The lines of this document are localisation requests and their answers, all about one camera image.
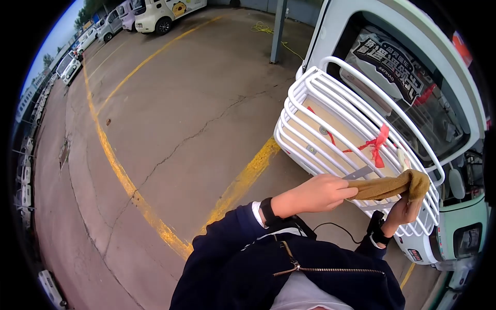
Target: concrete ground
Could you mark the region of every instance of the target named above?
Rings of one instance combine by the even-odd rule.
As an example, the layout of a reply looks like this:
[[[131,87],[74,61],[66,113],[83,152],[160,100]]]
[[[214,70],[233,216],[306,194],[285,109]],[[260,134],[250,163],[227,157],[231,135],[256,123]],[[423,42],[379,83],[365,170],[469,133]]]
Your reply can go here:
[[[162,37],[122,31],[89,47],[70,87],[56,81],[37,141],[35,221],[71,307],[168,308],[190,242],[214,208],[260,201],[310,177],[274,148],[265,170],[257,159],[301,64],[286,49],[269,64],[272,36],[250,27],[273,27],[273,19],[203,9]],[[304,56],[312,33],[287,20],[283,39]],[[302,217],[310,227],[335,222],[355,239],[369,221],[351,204]],[[356,247],[339,228],[317,232]],[[400,283],[410,276],[396,244],[386,260]],[[415,266],[403,288],[407,309],[420,309],[437,277]]]

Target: red plastic ribbon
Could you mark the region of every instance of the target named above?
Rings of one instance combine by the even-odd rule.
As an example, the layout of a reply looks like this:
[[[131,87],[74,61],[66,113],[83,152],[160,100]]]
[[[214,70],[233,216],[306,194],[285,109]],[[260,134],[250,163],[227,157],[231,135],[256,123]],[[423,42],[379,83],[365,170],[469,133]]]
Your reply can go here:
[[[310,106],[308,106],[307,109],[309,109],[310,112],[315,114],[315,112],[312,110],[312,108]],[[327,133],[331,137],[332,144],[336,145],[336,143],[334,142],[334,137],[332,136],[332,134],[330,132],[327,132]],[[382,126],[380,127],[379,136],[377,136],[377,138],[375,138],[372,141],[366,141],[364,145],[357,147],[359,150],[363,150],[364,148],[366,148],[369,145],[373,146],[371,153],[372,153],[372,160],[375,161],[375,167],[376,168],[384,168],[384,162],[383,162],[383,160],[379,154],[379,149],[380,149],[380,146],[386,142],[388,136],[389,136],[389,127],[386,126],[386,124],[382,124]],[[343,151],[343,153],[349,153],[349,152],[353,152],[353,151],[350,149]]]
[[[433,93],[433,90],[435,88],[435,84],[432,84],[431,86],[427,87],[422,95],[420,95],[415,101],[413,102],[413,106],[419,106],[424,104],[427,101],[427,98]]]

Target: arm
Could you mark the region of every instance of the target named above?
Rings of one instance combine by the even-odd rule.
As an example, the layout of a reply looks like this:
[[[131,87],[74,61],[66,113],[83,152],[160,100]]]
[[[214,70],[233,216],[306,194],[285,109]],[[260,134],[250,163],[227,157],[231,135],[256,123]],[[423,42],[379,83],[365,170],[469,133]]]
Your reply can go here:
[[[331,211],[343,199],[356,195],[356,187],[332,175],[318,175],[271,201],[274,215],[290,217],[301,212]],[[207,309],[218,287],[219,273],[233,255],[239,253],[266,230],[259,224],[251,203],[229,211],[225,217],[207,226],[207,234],[193,239],[193,252],[186,261],[183,275],[171,300],[170,309]]]
[[[406,197],[403,197],[396,202],[387,215],[386,221],[380,228],[382,232],[384,232],[384,236],[386,238],[391,238],[394,236],[394,233],[396,233],[396,230],[398,230],[400,225],[415,221],[417,214],[419,214],[421,205],[421,199],[409,202]],[[365,256],[382,259],[382,257],[386,254],[385,249],[386,245],[382,243],[377,243],[375,245],[371,239],[371,236],[365,235],[355,252]]]

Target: navy jacket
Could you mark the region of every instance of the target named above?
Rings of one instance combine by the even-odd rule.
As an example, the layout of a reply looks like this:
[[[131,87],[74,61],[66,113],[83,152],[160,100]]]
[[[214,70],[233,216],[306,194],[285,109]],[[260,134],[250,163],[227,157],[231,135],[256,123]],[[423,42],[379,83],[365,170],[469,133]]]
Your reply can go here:
[[[405,298],[389,265],[364,237],[355,252],[289,233],[264,236],[251,203],[229,211],[193,240],[183,275],[172,296],[172,310],[270,309],[294,268],[285,241],[302,268],[371,271],[303,271],[319,288],[354,310],[403,309]]]

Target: yellow rope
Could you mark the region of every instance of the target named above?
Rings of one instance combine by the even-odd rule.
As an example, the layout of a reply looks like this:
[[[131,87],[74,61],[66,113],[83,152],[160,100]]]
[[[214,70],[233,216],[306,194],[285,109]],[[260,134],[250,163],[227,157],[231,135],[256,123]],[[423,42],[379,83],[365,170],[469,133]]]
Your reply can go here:
[[[266,33],[269,33],[269,34],[274,34],[274,29],[271,29],[269,26],[267,25],[264,25],[261,21],[258,21],[256,22],[255,25],[253,25],[251,27],[251,31],[253,32],[258,32],[258,31],[262,31],[262,32],[266,32]],[[296,56],[300,57],[301,60],[305,60],[303,59],[303,57],[301,57],[298,53],[296,53],[295,51],[293,51],[292,49],[290,49],[286,44],[288,44],[288,42],[282,42],[282,45],[287,48],[291,53],[295,54]]]

